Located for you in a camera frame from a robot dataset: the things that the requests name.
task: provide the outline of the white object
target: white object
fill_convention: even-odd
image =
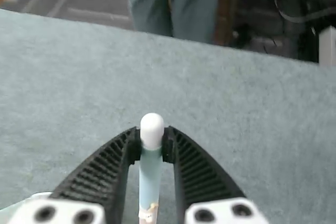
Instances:
[[[161,147],[164,133],[163,118],[156,113],[146,114],[140,121],[140,138],[143,147],[147,150],[156,150]]]
[[[332,26],[319,35],[319,63],[323,66],[336,66],[336,29]]]
[[[142,151],[139,165],[139,224],[156,224],[159,207],[162,136],[160,115],[146,114],[140,122]]]
[[[35,199],[23,204],[8,224],[105,224],[99,204],[64,199]]]
[[[0,210],[0,223],[7,223],[10,218],[13,216],[15,211],[20,208],[23,204],[33,200],[33,199],[41,199],[41,198],[47,198],[51,193],[50,192],[44,192],[44,193],[37,193],[31,195],[29,198],[26,198],[24,200],[21,200],[15,204],[12,204],[6,208],[3,208]]]
[[[192,204],[184,224],[268,224],[257,206],[246,198],[233,198]]]

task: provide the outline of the pant leg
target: pant leg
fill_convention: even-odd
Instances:
[[[129,4],[136,30],[172,36],[168,0],[129,0]]]
[[[173,0],[173,35],[212,44],[218,0]]]

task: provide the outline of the light blue tube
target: light blue tube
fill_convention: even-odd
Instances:
[[[152,203],[159,203],[161,168],[161,148],[150,151],[143,147],[139,168],[139,206],[144,210],[148,210]]]

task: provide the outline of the blue jeans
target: blue jeans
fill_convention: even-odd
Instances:
[[[129,0],[138,31],[213,43],[218,0]]]

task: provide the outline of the floor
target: floor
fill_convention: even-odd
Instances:
[[[282,20],[278,13],[269,8],[265,0],[258,1],[260,7],[250,8],[246,3],[253,0],[240,0],[236,23],[248,23],[251,26],[266,29],[267,34],[280,33],[279,36],[253,35],[243,49],[275,54],[287,58],[296,58],[296,43],[282,33]],[[83,21],[102,25],[133,29],[128,11],[127,0],[5,0],[0,8],[22,13],[31,13],[54,18]]]
[[[127,0],[5,0],[1,8],[133,29]]]

